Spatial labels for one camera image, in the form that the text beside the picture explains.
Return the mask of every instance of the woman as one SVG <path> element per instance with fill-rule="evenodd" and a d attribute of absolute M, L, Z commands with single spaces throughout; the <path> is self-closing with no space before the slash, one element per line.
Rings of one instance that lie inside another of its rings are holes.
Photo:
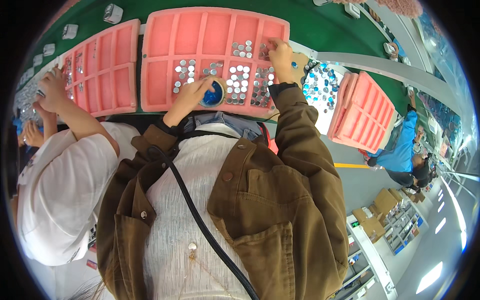
<path fill-rule="evenodd" d="M 271 43 L 278 155 L 255 122 L 222 113 L 189 120 L 194 132 L 178 128 L 211 80 L 185 85 L 163 120 L 132 140 L 138 152 L 120 163 L 97 227 L 99 271 L 117 299 L 249 299 L 151 146 L 176 155 L 202 220 L 261 299 L 326 299 L 341 287 L 348 267 L 341 181 L 315 128 L 318 112 L 290 73 L 291 47 Z"/>
<path fill-rule="evenodd" d="M 44 123 L 43 141 L 18 178 L 12 208 L 26 255 L 55 266 L 88 250 L 104 189 L 119 161 L 134 157 L 130 140 L 139 133 L 125 124 L 99 123 L 69 100 L 57 66 L 38 84 L 46 95 L 34 103 Z M 69 130 L 57 132 L 57 114 Z M 30 139 L 35 129 L 27 126 Z"/>
<path fill-rule="evenodd" d="M 407 115 L 403 120 L 400 135 L 394 149 L 385 151 L 379 149 L 377 153 L 367 152 L 370 159 L 367 164 L 370 167 L 382 166 L 391 179 L 398 184 L 409 187 L 417 185 L 417 181 L 428 177 L 428 159 L 413 152 L 413 146 L 418 143 L 422 133 L 416 134 L 417 110 L 415 105 L 415 94 L 410 93 L 410 103 L 407 107 Z"/>

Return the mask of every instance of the white shirt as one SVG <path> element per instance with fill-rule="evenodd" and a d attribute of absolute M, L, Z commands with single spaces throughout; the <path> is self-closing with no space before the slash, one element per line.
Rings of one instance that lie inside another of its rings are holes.
<path fill-rule="evenodd" d="M 196 129 L 240 138 L 221 123 Z M 240 258 L 216 229 L 206 209 L 220 169 L 237 141 L 218 135 L 190 138 L 179 144 L 180 151 L 173 162 L 208 230 L 248 278 Z M 149 299 L 250 299 L 198 228 L 171 169 L 148 189 L 146 196 L 157 214 L 145 241 L 143 260 Z M 192 242 L 197 247 L 194 259 L 189 258 Z"/>
<path fill-rule="evenodd" d="M 103 135 L 77 141 L 65 130 L 51 136 L 20 174 L 17 227 L 30 259 L 55 266 L 88 250 L 107 183 L 122 159 L 135 156 L 130 141 L 139 135 L 130 125 L 101 124 L 119 144 L 118 158 Z"/>

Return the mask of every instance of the blue liquid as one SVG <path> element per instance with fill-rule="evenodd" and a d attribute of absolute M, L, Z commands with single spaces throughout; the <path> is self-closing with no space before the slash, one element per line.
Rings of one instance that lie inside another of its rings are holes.
<path fill-rule="evenodd" d="M 200 101 L 200 105 L 211 108 L 217 106 L 220 101 L 222 100 L 222 88 L 218 84 L 218 82 L 213 81 L 212 87 L 215 89 L 215 92 L 206 91 L 204 98 Z"/>

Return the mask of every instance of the jeans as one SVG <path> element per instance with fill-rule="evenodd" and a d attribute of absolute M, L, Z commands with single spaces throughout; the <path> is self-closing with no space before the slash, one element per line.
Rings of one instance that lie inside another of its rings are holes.
<path fill-rule="evenodd" d="M 246 138 L 249 141 L 253 141 L 257 136 L 262 135 L 262 131 L 260 130 L 260 126 L 258 126 L 257 122 L 229 116 L 223 113 L 223 111 L 195 116 L 194 119 L 196 126 L 210 123 L 223 123 L 235 130 L 241 137 Z M 193 117 L 190 117 L 188 118 L 188 122 L 184 127 L 184 132 L 189 132 L 192 130 Z"/>

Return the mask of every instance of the yellow floor line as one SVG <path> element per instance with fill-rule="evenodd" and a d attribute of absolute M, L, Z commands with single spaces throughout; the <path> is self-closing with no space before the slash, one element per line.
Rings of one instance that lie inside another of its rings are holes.
<path fill-rule="evenodd" d="M 334 163 L 336 168 L 360 168 L 360 169 L 369 169 L 370 167 L 367 165 L 356 165 L 356 164 L 340 164 Z"/>

